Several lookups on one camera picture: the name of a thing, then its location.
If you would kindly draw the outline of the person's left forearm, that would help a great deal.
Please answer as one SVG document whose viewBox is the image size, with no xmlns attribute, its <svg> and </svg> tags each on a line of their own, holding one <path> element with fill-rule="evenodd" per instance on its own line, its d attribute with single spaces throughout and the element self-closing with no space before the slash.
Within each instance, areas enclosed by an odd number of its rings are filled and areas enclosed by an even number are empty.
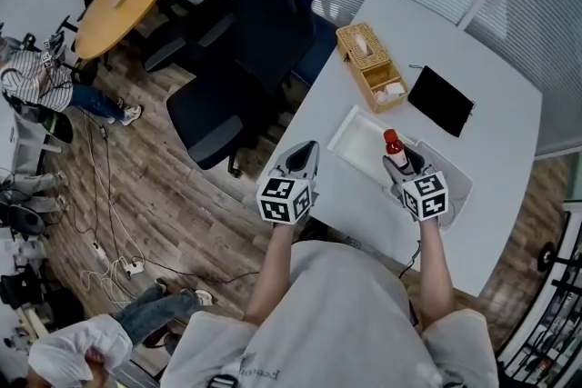
<svg viewBox="0 0 582 388">
<path fill-rule="evenodd" d="M 277 224 L 265 260 L 248 301 L 243 321 L 260 326 L 276 309 L 289 288 L 294 226 Z"/>
</svg>

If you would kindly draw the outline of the black drawstring pouch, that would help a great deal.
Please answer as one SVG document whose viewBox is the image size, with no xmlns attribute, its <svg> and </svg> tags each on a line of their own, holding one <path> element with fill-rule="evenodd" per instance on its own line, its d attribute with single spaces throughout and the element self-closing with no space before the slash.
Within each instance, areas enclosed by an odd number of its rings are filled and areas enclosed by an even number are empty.
<svg viewBox="0 0 582 388">
<path fill-rule="evenodd" d="M 458 138 L 476 103 L 425 65 L 408 93 L 408 102 L 448 134 Z"/>
</svg>

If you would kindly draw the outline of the red-capped sauce bottle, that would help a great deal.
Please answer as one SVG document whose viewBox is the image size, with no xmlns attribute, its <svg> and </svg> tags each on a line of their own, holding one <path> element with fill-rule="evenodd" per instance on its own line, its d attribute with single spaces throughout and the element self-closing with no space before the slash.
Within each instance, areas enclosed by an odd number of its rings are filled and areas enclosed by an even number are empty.
<svg viewBox="0 0 582 388">
<path fill-rule="evenodd" d="M 409 161 L 406 155 L 405 145 L 399 139 L 396 131 L 394 129 L 385 130 L 384 140 L 386 143 L 386 153 L 391 162 L 399 169 L 407 168 Z"/>
</svg>

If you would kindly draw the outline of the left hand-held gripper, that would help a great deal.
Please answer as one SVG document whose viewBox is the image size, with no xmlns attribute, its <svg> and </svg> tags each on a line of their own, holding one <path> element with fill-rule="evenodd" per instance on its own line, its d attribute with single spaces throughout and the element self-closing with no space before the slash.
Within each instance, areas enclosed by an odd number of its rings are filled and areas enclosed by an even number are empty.
<svg viewBox="0 0 582 388">
<path fill-rule="evenodd" d="M 264 221 L 295 225 L 308 213 L 317 197 L 313 179 L 317 175 L 319 154 L 317 141 L 305 141 L 278 156 L 274 170 L 280 176 L 265 178 L 256 194 Z"/>
</svg>

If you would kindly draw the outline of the person's right forearm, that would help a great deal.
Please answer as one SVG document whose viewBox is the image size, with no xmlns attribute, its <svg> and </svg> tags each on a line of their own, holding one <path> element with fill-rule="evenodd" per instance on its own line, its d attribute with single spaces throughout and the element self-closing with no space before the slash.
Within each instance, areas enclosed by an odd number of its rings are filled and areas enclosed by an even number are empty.
<svg viewBox="0 0 582 388">
<path fill-rule="evenodd" d="M 420 227 L 420 313 L 423 329 L 456 308 L 454 287 L 447 266 L 437 219 L 419 223 Z"/>
</svg>

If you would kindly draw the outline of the wicker tissue organizer box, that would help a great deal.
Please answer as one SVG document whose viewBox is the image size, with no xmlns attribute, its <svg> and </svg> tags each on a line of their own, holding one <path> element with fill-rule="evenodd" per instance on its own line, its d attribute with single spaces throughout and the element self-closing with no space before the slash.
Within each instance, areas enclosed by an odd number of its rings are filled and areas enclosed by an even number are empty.
<svg viewBox="0 0 582 388">
<path fill-rule="evenodd" d="M 368 23 L 340 27 L 336 38 L 337 51 L 373 113 L 384 113 L 406 101 L 406 82 Z"/>
</svg>

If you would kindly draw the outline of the person's grey shirt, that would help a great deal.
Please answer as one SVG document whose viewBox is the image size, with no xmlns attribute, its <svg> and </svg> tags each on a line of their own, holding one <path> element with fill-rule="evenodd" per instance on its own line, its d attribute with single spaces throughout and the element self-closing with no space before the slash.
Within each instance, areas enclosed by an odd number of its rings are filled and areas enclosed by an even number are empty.
<svg viewBox="0 0 582 388">
<path fill-rule="evenodd" d="M 498 388 L 485 318 L 453 312 L 424 332 L 403 284 L 344 244 L 293 246 L 291 284 L 260 325 L 195 313 L 161 388 Z"/>
</svg>

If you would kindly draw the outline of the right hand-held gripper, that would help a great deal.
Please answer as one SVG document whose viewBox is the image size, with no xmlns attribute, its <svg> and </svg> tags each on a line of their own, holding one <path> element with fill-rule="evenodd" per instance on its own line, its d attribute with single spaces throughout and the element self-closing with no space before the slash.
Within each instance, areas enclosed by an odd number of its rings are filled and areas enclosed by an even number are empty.
<svg viewBox="0 0 582 388">
<path fill-rule="evenodd" d="M 437 171 L 432 154 L 419 144 L 406 144 L 405 154 L 408 166 L 404 174 L 387 155 L 382 157 L 383 166 L 393 182 L 392 195 L 416 221 L 446 214 L 448 187 L 443 174 Z"/>
</svg>

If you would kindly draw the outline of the large black office chair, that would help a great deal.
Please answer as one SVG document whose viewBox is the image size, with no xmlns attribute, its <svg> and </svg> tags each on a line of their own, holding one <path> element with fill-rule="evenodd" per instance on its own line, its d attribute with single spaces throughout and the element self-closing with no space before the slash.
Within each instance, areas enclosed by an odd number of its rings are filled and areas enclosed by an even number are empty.
<svg viewBox="0 0 582 388">
<path fill-rule="evenodd" d="M 281 84 L 315 38 L 314 12 L 301 0 L 236 0 L 225 31 L 207 45 L 173 41 L 173 51 L 193 60 L 194 79 L 166 108 L 200 169 L 233 163 L 239 149 L 256 146 L 280 111 Z"/>
</svg>

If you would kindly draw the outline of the black metal shelf rack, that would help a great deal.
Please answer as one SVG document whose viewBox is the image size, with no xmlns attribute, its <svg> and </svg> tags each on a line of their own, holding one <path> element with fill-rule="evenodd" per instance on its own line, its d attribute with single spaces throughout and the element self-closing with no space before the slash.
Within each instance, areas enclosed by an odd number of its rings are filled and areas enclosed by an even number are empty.
<svg viewBox="0 0 582 388">
<path fill-rule="evenodd" d="M 582 388 L 582 200 L 563 207 L 553 266 L 497 353 L 500 388 Z"/>
</svg>

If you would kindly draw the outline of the oval wooden table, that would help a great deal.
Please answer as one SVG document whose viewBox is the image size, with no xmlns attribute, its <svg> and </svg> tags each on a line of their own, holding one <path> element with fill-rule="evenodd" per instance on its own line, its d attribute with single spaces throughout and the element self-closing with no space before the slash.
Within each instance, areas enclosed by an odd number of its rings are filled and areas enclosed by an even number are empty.
<svg viewBox="0 0 582 388">
<path fill-rule="evenodd" d="M 156 0 L 125 0 L 113 9 L 110 0 L 94 0 L 78 25 L 75 53 L 85 60 L 104 55 L 141 22 L 155 3 Z"/>
</svg>

